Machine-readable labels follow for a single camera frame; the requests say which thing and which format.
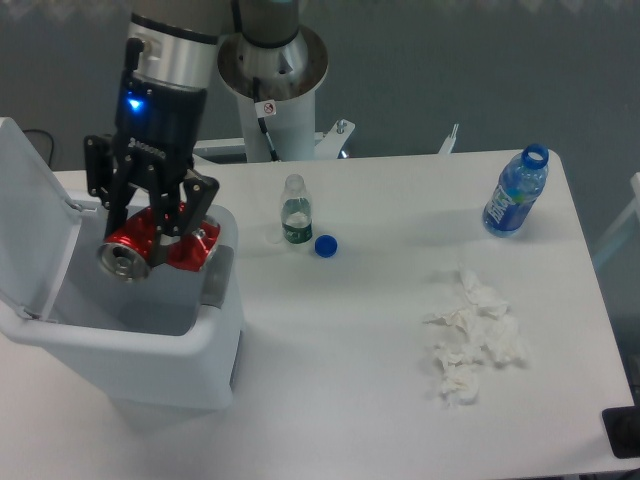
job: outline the blue led light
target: blue led light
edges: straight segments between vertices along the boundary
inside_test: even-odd
[[[133,110],[134,113],[139,112],[144,106],[144,103],[142,103],[140,100],[128,98],[127,101],[129,102],[129,105],[131,105],[131,110]]]

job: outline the bottle label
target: bottle label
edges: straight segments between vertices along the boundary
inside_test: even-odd
[[[284,231],[284,238],[289,243],[304,243],[308,242],[309,240],[311,240],[311,237],[313,237],[311,224],[307,225],[306,227],[296,228],[283,223],[282,229]]]
[[[524,195],[519,190],[505,190],[502,185],[498,185],[484,210],[484,218],[496,230],[517,230],[534,203],[535,200],[525,202]]]

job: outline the blue bottle cap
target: blue bottle cap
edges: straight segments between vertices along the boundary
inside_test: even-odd
[[[539,170],[549,162],[549,150],[544,145],[532,143],[522,151],[522,163],[531,170]]]
[[[333,257],[337,250],[338,241],[331,235],[322,235],[316,239],[316,253],[321,257]]]

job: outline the green bottle label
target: green bottle label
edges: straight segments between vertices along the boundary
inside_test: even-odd
[[[282,224],[282,229],[284,230],[284,238],[287,239],[289,243],[304,243],[311,240],[313,237],[313,233],[311,232],[311,224],[302,228],[290,227],[289,225]]]

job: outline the warning sticker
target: warning sticker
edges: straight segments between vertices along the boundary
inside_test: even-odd
[[[258,118],[272,117],[276,113],[275,100],[265,100],[264,102],[256,103],[256,114]]]

